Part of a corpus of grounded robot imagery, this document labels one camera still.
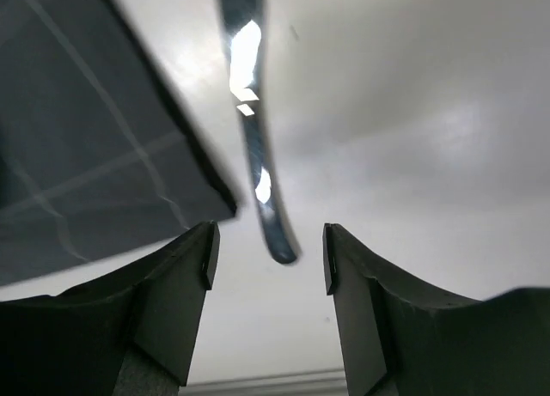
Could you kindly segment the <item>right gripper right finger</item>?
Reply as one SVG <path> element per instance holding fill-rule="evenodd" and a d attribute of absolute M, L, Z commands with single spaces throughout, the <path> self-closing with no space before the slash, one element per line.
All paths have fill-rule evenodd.
<path fill-rule="evenodd" d="M 476 301 L 385 260 L 342 226 L 323 229 L 351 395 L 546 395 L 549 291 Z"/>

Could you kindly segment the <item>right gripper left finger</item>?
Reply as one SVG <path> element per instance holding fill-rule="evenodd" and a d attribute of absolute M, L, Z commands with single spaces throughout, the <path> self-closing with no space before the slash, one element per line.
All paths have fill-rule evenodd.
<path fill-rule="evenodd" d="M 104 276 L 1 305 L 4 395 L 176 395 L 187 384 L 218 226 Z"/>

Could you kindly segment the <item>dark checked cloth placemat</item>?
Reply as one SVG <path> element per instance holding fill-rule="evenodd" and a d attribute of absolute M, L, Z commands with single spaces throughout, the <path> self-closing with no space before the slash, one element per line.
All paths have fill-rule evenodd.
<path fill-rule="evenodd" d="M 234 217 L 114 0 L 1 0 L 1 282 Z"/>

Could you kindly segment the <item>silver table knife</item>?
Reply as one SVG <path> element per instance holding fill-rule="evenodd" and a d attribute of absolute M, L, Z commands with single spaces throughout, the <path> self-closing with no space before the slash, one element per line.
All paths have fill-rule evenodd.
<path fill-rule="evenodd" d="M 293 265 L 299 246 L 288 224 L 266 128 L 262 92 L 266 61 L 266 0 L 218 0 L 229 91 L 240 120 L 252 195 L 266 248 L 281 265 Z"/>

